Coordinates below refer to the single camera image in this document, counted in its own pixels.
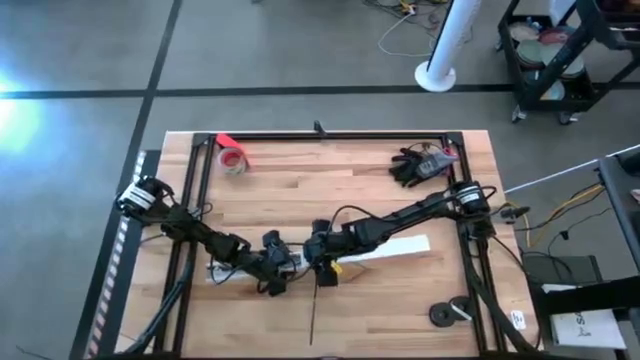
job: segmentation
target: yellow cable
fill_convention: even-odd
[[[536,237],[536,239],[533,241],[533,244],[531,244],[531,246],[529,246],[529,244],[527,244],[527,246],[533,247],[533,246],[538,245],[538,243],[543,239],[544,234],[547,231],[547,225],[549,225],[549,222],[551,221],[551,219],[553,219],[553,217],[556,216],[565,207],[567,207],[568,205],[571,205],[574,202],[584,198],[585,196],[588,196],[588,195],[590,195],[590,194],[592,194],[592,193],[594,193],[594,192],[596,192],[598,190],[602,190],[602,189],[603,189],[603,186],[602,185],[598,185],[598,186],[596,186],[596,187],[594,187],[592,189],[589,189],[589,190],[583,192],[582,194],[580,194],[580,195],[578,195],[578,196],[576,196],[576,197],[574,197],[572,199],[569,199],[569,200],[565,201],[562,205],[560,205],[557,208],[555,208],[555,210],[553,210],[551,212],[551,216],[549,216],[549,218],[545,221],[545,224],[542,226],[542,229],[540,229],[540,233]]]

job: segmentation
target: black cart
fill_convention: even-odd
[[[509,25],[516,22],[537,22],[543,29],[552,28],[551,18],[540,15],[514,15],[513,11],[520,0],[512,0],[500,20],[498,33],[500,39],[496,50],[504,50],[509,74],[514,83],[514,95],[517,106],[513,111],[512,122],[517,123],[527,117],[529,111],[555,112],[560,124],[576,122],[581,113],[589,110],[613,87],[627,77],[640,65],[640,14],[603,11],[599,0],[576,0],[567,11],[558,26],[566,25],[569,17],[578,10],[581,24],[567,39],[555,58],[543,69],[536,80],[525,82],[524,71],[516,53],[518,42],[513,40]],[[596,40],[611,50],[629,50],[633,60],[618,72],[608,83],[594,86],[585,71],[573,79],[564,79],[562,73]],[[543,94],[560,80],[565,89],[561,100],[541,99]]]

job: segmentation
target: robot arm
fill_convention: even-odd
[[[149,226],[160,224],[162,232],[174,241],[197,241],[207,253],[231,269],[242,269],[275,296],[286,290],[286,273],[280,268],[290,261],[290,252],[278,236],[265,236],[265,249],[251,251],[251,244],[234,234],[215,231],[198,220],[173,198],[173,190],[164,182],[144,177],[117,196],[115,206],[126,217]],[[169,197],[171,205],[165,203]]]
[[[495,231],[489,213],[487,198],[477,182],[458,183],[385,217],[342,224],[340,232],[331,231],[331,222],[316,220],[312,236],[304,244],[304,256],[314,268],[319,286],[336,286],[337,274],[330,265],[340,257],[374,251],[393,234],[434,218],[465,219],[473,225],[475,236],[491,236]]]

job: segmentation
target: wooden table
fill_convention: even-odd
[[[168,133],[158,168],[159,179],[182,192],[192,133]],[[498,193],[492,206],[505,201],[489,135],[464,131],[472,176]],[[303,242],[311,222],[330,218],[342,205],[354,204],[384,215],[446,188],[446,179],[429,180],[413,189],[398,186],[387,169],[402,140],[262,141],[243,144],[251,170],[228,177],[214,170],[208,187],[213,211],[209,226],[231,232],[261,247],[262,235],[280,230],[285,241]],[[195,203],[195,194],[191,204]],[[345,211],[337,222],[362,217]],[[512,228],[496,224],[498,237],[516,254]],[[149,228],[146,235],[158,233]],[[310,325],[314,276],[292,283],[285,294],[271,298],[256,293],[253,280],[221,286],[206,282],[208,254],[198,251],[182,354],[184,357],[292,356],[474,356],[477,347],[470,322],[437,328],[429,307],[467,294],[455,223],[425,222],[397,237],[426,234],[431,250],[420,255],[344,265],[340,285],[319,288],[315,304],[313,344]],[[117,348],[131,344],[156,312],[162,296],[171,241],[143,244],[138,252]],[[525,314],[525,338],[535,343],[538,325],[527,282],[518,265],[495,242],[489,258],[498,301],[509,314]],[[167,346],[173,322],[170,321]],[[491,325],[485,316],[489,344]]]

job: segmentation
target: sticker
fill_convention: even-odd
[[[511,323],[516,330],[524,330],[527,328],[527,323],[524,321],[524,313],[520,310],[513,310],[511,312]]]
[[[460,198],[460,202],[463,204],[468,203],[469,201],[474,201],[474,200],[478,200],[480,199],[480,195],[478,195],[477,193],[473,193],[473,194],[469,194],[469,195],[465,195],[463,197]]]

